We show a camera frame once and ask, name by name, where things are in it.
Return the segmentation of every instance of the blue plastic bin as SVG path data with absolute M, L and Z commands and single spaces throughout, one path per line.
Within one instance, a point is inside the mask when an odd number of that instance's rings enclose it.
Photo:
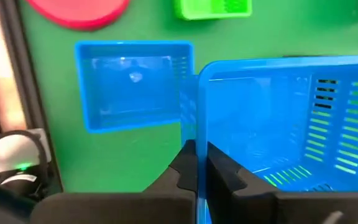
M 189 42 L 81 41 L 75 58 L 90 133 L 180 120 L 180 82 L 194 75 Z
M 211 141 L 282 190 L 358 191 L 358 56 L 213 62 L 197 122 L 201 159 Z

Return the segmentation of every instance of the green table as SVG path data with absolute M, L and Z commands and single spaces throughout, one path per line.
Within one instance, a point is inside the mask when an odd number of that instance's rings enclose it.
M 254 0 L 248 19 L 181 21 L 173 0 L 133 0 L 96 32 L 61 28 L 21 0 L 24 25 L 65 190 L 141 191 L 180 150 L 180 125 L 88 134 L 74 43 L 78 40 L 190 40 L 196 71 L 214 60 L 358 54 L 358 0 Z

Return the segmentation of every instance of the green plastic container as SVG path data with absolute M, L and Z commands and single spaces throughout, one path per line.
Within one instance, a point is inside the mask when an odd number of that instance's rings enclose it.
M 175 0 L 177 16 L 186 20 L 249 17 L 251 0 Z

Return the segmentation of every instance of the red disc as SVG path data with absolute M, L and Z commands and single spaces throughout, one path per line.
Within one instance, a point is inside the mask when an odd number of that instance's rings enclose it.
M 115 21 L 130 0 L 27 0 L 47 19 L 67 28 L 94 30 Z

